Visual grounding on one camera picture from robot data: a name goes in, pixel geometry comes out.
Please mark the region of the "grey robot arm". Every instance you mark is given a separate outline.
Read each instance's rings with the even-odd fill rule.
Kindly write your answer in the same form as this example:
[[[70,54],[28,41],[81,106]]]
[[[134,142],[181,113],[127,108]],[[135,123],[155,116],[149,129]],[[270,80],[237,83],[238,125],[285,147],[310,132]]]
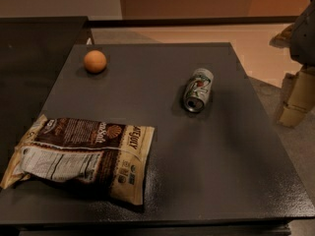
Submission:
[[[279,124],[293,128],[315,106],[315,1],[293,25],[289,54],[302,67],[295,75],[285,74],[276,118]]]

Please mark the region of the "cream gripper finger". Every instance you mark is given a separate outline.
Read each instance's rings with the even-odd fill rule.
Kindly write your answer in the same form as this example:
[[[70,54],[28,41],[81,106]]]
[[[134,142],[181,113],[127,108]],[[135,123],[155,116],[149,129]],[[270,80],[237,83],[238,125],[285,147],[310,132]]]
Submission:
[[[295,75],[286,74],[282,93],[278,122],[296,127],[315,107],[315,67],[303,66]]]

